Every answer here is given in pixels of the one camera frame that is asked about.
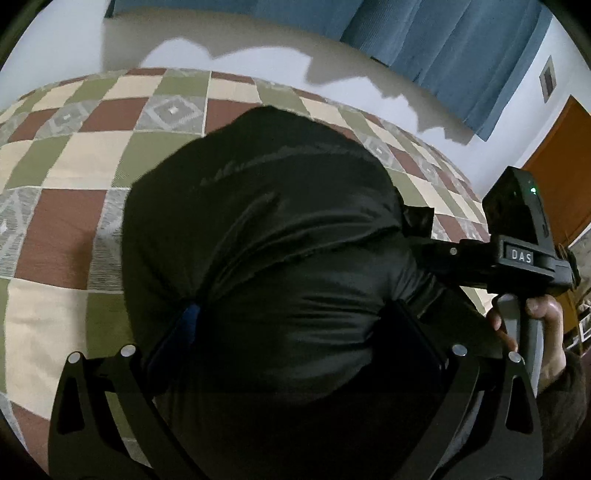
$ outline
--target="hand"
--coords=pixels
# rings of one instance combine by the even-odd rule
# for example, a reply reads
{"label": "hand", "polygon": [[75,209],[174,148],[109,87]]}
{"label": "hand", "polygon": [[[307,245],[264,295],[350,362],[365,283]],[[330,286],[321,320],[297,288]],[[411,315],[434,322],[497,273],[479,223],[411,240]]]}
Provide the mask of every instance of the hand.
{"label": "hand", "polygon": [[[496,309],[496,302],[493,302],[493,305],[493,308],[486,314],[486,318],[509,350],[516,352],[518,345],[501,329],[501,314]],[[562,374],[566,367],[566,356],[562,348],[564,322],[562,307],[554,297],[546,295],[528,299],[525,311],[531,318],[541,319],[544,322],[544,355],[542,356],[542,368],[538,382],[539,395]]]}

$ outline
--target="gray handle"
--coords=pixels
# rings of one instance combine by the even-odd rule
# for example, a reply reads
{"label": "gray handle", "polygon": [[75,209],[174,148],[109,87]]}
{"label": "gray handle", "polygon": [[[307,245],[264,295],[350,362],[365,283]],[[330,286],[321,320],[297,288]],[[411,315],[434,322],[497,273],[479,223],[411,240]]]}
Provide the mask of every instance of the gray handle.
{"label": "gray handle", "polygon": [[531,380],[534,396],[538,396],[538,382],[544,355],[544,323],[530,319],[517,295],[506,293],[497,300],[497,308],[505,322],[507,334],[519,345],[519,354]]}

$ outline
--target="silver rivet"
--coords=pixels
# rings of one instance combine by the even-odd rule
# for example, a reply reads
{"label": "silver rivet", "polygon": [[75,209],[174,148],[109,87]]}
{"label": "silver rivet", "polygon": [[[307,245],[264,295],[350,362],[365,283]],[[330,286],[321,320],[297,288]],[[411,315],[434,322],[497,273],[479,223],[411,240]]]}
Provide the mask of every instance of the silver rivet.
{"label": "silver rivet", "polygon": [[456,356],[466,356],[468,349],[465,346],[456,343],[454,346],[452,346],[452,352]]}
{"label": "silver rivet", "polygon": [[125,345],[121,349],[121,356],[132,356],[135,353],[135,345]]}
{"label": "silver rivet", "polygon": [[71,353],[71,354],[70,354],[70,356],[68,357],[68,361],[69,361],[71,364],[75,364],[75,363],[77,363],[77,362],[78,362],[78,360],[80,360],[80,352],[74,352],[74,353]]}
{"label": "silver rivet", "polygon": [[513,363],[518,364],[519,362],[521,362],[521,355],[518,354],[517,352],[509,352],[509,360],[511,360]]}

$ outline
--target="brown door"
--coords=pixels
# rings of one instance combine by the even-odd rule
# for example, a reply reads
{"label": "brown door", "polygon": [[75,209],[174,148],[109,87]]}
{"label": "brown door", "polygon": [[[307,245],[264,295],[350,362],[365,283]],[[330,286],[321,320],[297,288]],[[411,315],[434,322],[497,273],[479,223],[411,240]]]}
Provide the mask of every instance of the brown door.
{"label": "brown door", "polygon": [[574,97],[523,168],[538,183],[554,243],[568,245],[591,222],[591,115]]}

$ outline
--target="checkered bedspread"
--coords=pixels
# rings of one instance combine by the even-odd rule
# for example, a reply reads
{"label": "checkered bedspread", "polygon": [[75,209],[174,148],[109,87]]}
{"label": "checkered bedspread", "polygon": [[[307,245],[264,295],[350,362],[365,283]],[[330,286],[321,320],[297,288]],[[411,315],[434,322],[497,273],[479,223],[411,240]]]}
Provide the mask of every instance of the checkered bedspread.
{"label": "checkered bedspread", "polygon": [[[48,419],[70,352],[112,355],[132,341],[119,260],[129,187],[182,145],[260,104],[363,144],[406,204],[435,208],[434,238],[488,240],[462,172],[366,112],[201,70],[132,69],[47,85],[0,115],[0,390],[13,403]],[[466,291],[484,312],[490,296]]]}

